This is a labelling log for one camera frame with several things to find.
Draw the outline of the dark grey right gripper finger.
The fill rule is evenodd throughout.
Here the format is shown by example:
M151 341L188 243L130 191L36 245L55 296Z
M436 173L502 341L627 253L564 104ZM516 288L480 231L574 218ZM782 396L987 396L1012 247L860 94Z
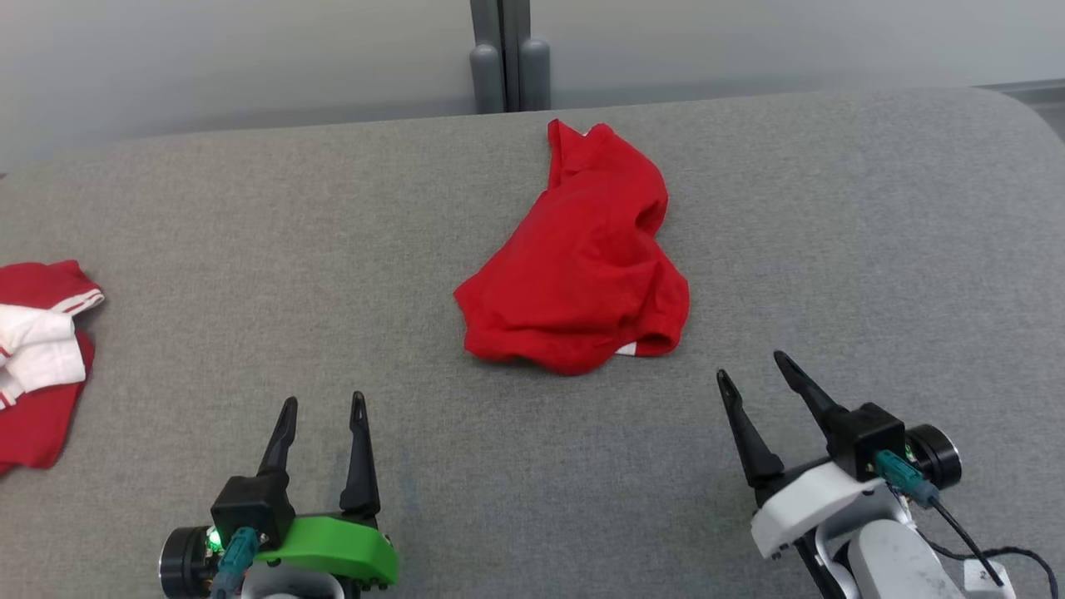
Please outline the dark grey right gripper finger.
M773 358L789 388L803 399L815 419L815 424L825 436L826 443L835 443L837 437L835 420L849 410L830 398L784 350L775 350Z
M785 467L780 456L768 448L756 426L750 421L741 392L725 370L716 371L716 383L720 390L724 412L730 421L746 484L755 493L757 505L764 505L772 496L773 485L783 477Z

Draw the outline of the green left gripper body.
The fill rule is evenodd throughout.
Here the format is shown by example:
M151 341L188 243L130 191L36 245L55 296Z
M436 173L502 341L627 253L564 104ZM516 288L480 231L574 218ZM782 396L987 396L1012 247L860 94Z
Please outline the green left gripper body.
M399 582L399 557L375 527L334 516L295 519L275 550L227 558L216 527L176 528L160 554L167 598L360 598Z

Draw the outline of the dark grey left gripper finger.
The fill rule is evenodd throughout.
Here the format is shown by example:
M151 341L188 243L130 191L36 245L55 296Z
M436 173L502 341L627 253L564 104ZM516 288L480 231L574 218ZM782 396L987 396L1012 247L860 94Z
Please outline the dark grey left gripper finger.
M349 430L349 473L339 500L339 508L343 517L350 521L376 521L381 503L370 436L368 406L360 391L353 393Z
M288 454L290 446L295 440L297 421L298 399L296 396L288 396L283 402L273 433L271 433L269 442L266 446L258 470L256 470L256 475L262 477L262 475L286 473Z

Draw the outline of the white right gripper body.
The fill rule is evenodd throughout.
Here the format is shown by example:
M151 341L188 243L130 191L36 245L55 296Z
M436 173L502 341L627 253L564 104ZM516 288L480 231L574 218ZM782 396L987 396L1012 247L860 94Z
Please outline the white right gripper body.
M874 452L861 475L829 460L772 493L750 521L761 557L772 557L809 533L828 543L872 521L914 530L910 509L931 508L944 489L958 484L961 455L946 433L922 424L905 431L900 453L889 448Z

